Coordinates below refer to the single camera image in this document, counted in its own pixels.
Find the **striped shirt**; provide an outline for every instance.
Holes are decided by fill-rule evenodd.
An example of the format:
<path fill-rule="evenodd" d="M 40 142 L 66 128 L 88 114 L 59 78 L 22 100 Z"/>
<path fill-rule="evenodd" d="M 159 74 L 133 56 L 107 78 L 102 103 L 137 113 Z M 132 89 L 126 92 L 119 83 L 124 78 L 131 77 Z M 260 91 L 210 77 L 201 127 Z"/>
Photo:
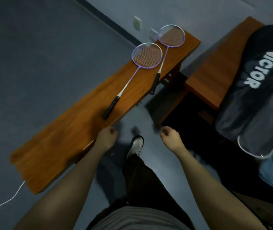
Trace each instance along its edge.
<path fill-rule="evenodd" d="M 99 221 L 92 230 L 190 230 L 172 215 L 152 208 L 122 207 Z"/>

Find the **racket strings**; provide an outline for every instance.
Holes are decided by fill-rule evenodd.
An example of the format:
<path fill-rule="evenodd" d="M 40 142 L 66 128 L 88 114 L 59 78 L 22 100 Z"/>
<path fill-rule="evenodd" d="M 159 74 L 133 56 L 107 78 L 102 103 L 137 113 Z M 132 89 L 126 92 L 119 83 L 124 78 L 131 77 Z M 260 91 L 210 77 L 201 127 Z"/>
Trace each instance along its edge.
<path fill-rule="evenodd" d="M 156 66 L 161 59 L 161 50 L 154 44 L 150 46 L 142 45 L 133 54 L 133 60 L 144 68 Z"/>
<path fill-rule="evenodd" d="M 184 41 L 184 32 L 176 26 L 167 26 L 161 29 L 160 41 L 170 47 L 181 45 Z"/>

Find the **gray floor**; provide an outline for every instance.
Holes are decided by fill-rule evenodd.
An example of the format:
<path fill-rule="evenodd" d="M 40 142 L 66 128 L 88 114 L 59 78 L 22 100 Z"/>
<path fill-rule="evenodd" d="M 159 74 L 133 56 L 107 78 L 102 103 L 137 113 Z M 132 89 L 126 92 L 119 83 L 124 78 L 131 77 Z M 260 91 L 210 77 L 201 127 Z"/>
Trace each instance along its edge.
<path fill-rule="evenodd" d="M 0 0 L 0 203 L 23 182 L 9 163 L 11 152 L 126 64 L 133 48 L 74 0 Z M 146 165 L 196 228 L 208 229 L 180 163 L 152 127 L 144 107 L 150 98 L 116 124 L 118 142 L 99 165 L 75 229 L 85 229 L 109 202 L 125 195 L 116 157 L 135 131 L 145 138 Z M 0 207 L 0 229 L 13 228 L 42 195 L 23 186 Z"/>

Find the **shoe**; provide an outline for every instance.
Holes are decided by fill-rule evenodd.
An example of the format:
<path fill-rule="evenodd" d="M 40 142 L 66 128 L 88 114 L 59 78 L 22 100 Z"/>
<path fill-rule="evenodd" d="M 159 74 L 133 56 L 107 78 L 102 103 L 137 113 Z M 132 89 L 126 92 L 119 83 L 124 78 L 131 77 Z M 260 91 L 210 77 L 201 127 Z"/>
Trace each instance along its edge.
<path fill-rule="evenodd" d="M 137 135 L 132 139 L 131 142 L 131 148 L 128 152 L 127 159 L 133 154 L 136 154 L 137 156 L 140 155 L 142 152 L 142 148 L 144 145 L 144 138 L 141 135 Z"/>

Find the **fist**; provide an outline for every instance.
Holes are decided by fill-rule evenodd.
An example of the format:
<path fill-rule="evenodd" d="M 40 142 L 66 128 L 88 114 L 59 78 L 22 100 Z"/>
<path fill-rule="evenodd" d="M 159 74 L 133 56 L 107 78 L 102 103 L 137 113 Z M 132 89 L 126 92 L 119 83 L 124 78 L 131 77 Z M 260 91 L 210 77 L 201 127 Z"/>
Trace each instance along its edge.
<path fill-rule="evenodd" d="M 169 150 L 176 153 L 181 149 L 185 149 L 178 132 L 170 127 L 162 127 L 161 131 L 160 137 Z"/>
<path fill-rule="evenodd" d="M 95 148 L 99 148 L 103 153 L 108 151 L 117 139 L 118 132 L 115 127 L 106 127 L 98 133 L 98 137 L 94 144 Z"/>

